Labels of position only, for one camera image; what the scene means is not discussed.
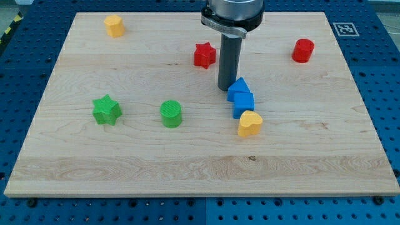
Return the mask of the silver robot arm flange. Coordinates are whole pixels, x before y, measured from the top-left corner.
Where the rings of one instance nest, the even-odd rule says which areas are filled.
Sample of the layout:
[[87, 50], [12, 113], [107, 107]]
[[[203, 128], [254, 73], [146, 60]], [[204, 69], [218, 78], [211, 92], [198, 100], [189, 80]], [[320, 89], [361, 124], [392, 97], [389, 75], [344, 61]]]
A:
[[263, 15], [263, 0], [208, 0], [201, 9], [201, 23], [229, 38], [245, 39]]

